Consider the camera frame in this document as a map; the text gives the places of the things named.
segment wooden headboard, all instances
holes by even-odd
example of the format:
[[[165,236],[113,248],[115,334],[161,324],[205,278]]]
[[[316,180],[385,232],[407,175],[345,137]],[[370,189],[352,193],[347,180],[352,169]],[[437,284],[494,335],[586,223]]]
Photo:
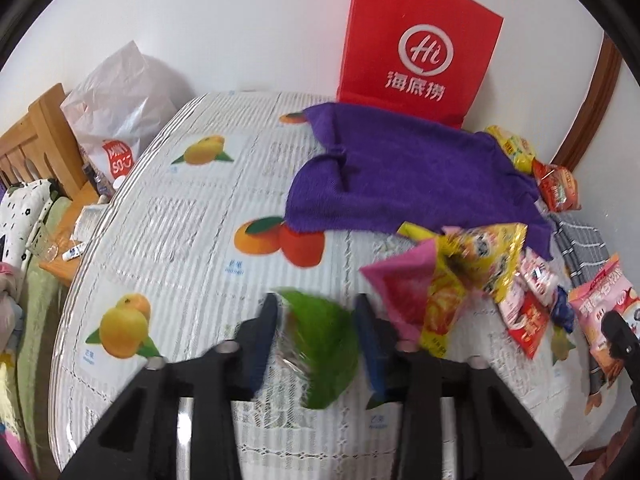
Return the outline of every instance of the wooden headboard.
[[[60,111],[61,84],[36,99],[27,114],[0,137],[0,178],[17,182],[56,178],[73,199],[86,182],[76,138]]]

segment white wall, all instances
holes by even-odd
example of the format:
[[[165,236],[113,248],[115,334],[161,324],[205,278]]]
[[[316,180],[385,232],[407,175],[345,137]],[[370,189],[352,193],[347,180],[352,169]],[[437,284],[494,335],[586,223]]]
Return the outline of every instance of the white wall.
[[[611,253],[618,252],[626,277],[640,286],[640,86],[623,63],[620,79],[600,129],[578,165],[575,176],[581,215],[600,229]],[[635,405],[626,372],[619,379],[611,416],[590,442],[606,446]]]
[[[478,0],[505,17],[466,127],[501,125],[555,153],[584,99],[602,30],[577,0]],[[334,95],[350,0],[55,0],[0,72],[0,131],[136,40],[174,73],[177,105],[221,89]]]

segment green blanket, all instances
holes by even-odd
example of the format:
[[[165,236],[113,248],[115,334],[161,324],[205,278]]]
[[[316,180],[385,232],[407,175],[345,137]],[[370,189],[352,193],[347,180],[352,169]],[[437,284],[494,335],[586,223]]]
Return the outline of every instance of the green blanket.
[[[71,204],[59,198],[51,207],[46,225],[55,231]],[[18,304],[26,313],[24,334],[17,359],[17,383],[24,430],[38,480],[59,476],[49,447],[49,376],[53,345],[68,289],[32,258]]]

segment gray striped cloth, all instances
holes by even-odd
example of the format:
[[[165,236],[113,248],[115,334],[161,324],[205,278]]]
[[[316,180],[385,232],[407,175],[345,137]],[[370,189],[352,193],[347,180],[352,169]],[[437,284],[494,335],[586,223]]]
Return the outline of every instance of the gray striped cloth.
[[[600,232],[583,222],[577,212],[551,213],[550,220],[573,286],[590,282],[609,259]],[[591,354],[589,368],[590,395],[594,395],[605,383],[605,377]]]

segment pillow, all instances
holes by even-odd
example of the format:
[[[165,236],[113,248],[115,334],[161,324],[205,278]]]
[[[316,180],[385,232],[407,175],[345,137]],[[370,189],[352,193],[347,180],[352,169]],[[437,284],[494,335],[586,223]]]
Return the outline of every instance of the pillow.
[[[47,215],[57,196],[57,183],[40,179],[9,189],[0,203],[0,237],[4,236],[2,261],[15,269],[18,295],[31,257],[27,243],[33,240],[38,221]]]

